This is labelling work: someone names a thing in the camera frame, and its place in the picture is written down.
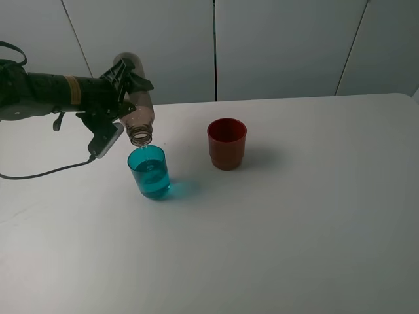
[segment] blue cup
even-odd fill
[[[170,188],[164,151],[157,146],[139,147],[128,157],[128,166],[139,190],[146,198],[159,200]]]

